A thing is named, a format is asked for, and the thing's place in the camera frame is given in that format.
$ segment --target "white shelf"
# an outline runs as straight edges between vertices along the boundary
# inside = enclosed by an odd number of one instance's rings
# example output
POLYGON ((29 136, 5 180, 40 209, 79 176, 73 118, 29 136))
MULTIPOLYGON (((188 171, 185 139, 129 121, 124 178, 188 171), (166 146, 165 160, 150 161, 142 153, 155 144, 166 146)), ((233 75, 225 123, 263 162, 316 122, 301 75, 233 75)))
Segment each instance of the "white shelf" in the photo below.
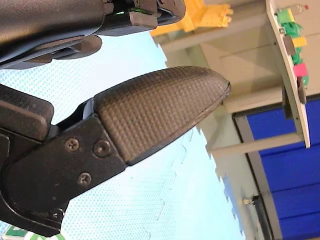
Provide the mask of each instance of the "white shelf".
POLYGON ((281 34, 279 29, 281 26, 278 23, 275 15, 275 3, 273 0, 266 0, 266 12, 271 23, 275 38, 281 51, 281 55, 284 61, 287 74, 283 75, 283 83, 286 89, 289 103, 292 110, 292 115, 296 127, 297 134, 301 137, 301 140, 305 142, 305 147, 310 148, 310 134, 306 106, 301 104, 298 95, 297 77, 293 71, 293 61, 291 56, 287 54, 286 46, 284 43, 284 34, 281 34))

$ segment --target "blue panel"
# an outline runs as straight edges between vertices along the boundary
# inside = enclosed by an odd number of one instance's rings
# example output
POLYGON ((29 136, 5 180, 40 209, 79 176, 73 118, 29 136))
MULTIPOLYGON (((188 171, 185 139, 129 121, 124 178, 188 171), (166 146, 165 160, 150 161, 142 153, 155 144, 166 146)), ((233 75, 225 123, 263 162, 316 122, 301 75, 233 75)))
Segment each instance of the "blue panel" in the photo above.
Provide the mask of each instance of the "blue panel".
MULTIPOLYGON (((320 144, 320 100, 306 105, 311 144, 320 144)), ((281 108, 247 116, 255 140, 288 134, 296 131, 293 120, 286 120, 281 108)), ((303 143, 260 151, 260 155, 274 154, 304 148, 303 143)))
MULTIPOLYGON (((286 120, 281 108, 254 115, 248 115, 247 119, 255 140, 270 138, 282 134, 289 134, 296 131, 294 121, 291 119, 286 120)), ((262 150, 260 151, 260 155, 265 156, 272 153, 284 152, 303 147, 304 143, 301 142, 288 146, 262 150)))
POLYGON ((320 145, 261 157, 272 192, 320 183, 320 145))
POLYGON ((320 184, 272 193, 279 219, 320 212, 320 184))
POLYGON ((284 240, 305 240, 319 237, 320 213, 281 219, 280 227, 284 240))

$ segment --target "metal bracket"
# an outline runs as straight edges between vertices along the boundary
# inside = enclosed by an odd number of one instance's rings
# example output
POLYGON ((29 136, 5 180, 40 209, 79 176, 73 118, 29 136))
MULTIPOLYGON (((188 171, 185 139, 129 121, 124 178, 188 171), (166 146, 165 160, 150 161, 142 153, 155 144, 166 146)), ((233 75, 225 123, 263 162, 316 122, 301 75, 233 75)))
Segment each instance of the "metal bracket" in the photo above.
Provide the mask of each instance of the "metal bracket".
POLYGON ((47 212, 125 168, 100 120, 92 115, 7 167, 4 189, 23 209, 47 212))

